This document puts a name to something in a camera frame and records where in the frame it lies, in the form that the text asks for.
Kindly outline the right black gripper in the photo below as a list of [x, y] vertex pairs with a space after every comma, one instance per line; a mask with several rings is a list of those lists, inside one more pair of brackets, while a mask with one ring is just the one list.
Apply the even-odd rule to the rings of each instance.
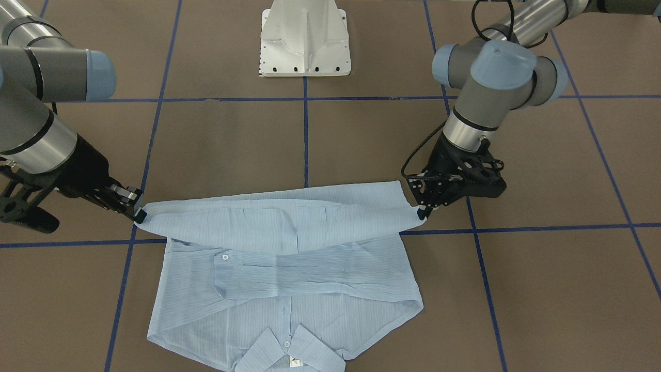
[[67, 198], [82, 198], [102, 209], [130, 212], [141, 224], [147, 212], [141, 207], [141, 189], [125, 187], [109, 175], [109, 162], [80, 134], [73, 153], [55, 171], [52, 189]]

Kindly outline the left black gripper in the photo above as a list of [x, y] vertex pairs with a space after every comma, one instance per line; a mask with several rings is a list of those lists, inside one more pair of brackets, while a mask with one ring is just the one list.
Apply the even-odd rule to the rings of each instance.
[[440, 134], [420, 174], [409, 174], [408, 185], [418, 203], [416, 214], [425, 221], [433, 209], [449, 206], [464, 197], [498, 198], [507, 184], [502, 160], [490, 152], [491, 141], [483, 137], [477, 151], [466, 151]]

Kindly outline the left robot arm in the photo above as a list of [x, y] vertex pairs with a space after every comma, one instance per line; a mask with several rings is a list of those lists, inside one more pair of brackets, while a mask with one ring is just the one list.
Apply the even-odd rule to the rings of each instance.
[[583, 13], [652, 15], [659, 1], [526, 1], [497, 23], [480, 28], [469, 42], [442, 45], [432, 61], [432, 75], [460, 91], [448, 118], [431, 135], [436, 144], [420, 174], [401, 169], [425, 221], [441, 206], [464, 197], [497, 198], [506, 189], [505, 166], [490, 152], [506, 115], [560, 97], [569, 82], [562, 62], [536, 56], [553, 28]]

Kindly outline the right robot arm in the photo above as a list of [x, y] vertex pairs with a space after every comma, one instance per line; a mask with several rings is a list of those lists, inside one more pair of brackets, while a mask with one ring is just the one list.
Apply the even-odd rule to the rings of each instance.
[[40, 207], [53, 191], [137, 224], [143, 193], [109, 174], [109, 162], [57, 114], [56, 104], [111, 98], [113, 62], [77, 49], [22, 1], [2, 1], [2, 222], [50, 234], [59, 219]]

